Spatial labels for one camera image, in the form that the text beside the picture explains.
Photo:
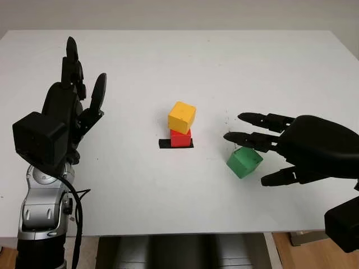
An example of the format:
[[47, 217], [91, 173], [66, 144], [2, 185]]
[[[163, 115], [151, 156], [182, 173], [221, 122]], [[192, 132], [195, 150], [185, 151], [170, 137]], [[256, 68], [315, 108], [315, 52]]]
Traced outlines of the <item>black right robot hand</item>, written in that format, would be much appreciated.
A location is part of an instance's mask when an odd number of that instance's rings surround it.
[[307, 184], [326, 178], [358, 179], [358, 134], [313, 115], [241, 113], [238, 118], [278, 133], [228, 132], [223, 137], [260, 152], [274, 151], [291, 166], [262, 177], [267, 187]]

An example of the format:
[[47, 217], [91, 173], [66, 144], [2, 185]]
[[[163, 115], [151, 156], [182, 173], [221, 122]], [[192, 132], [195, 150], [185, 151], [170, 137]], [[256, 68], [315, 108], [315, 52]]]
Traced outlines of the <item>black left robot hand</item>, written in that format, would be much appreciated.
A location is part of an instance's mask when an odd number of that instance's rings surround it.
[[82, 107], [81, 102], [86, 99], [84, 74], [77, 44], [70, 36], [67, 39], [66, 56], [62, 58], [61, 80], [48, 90], [42, 114], [51, 116], [68, 128], [64, 159], [72, 165], [80, 161], [80, 154], [77, 151], [80, 141], [104, 115], [101, 107], [106, 86], [107, 74], [101, 73], [92, 92], [90, 107], [87, 109]]

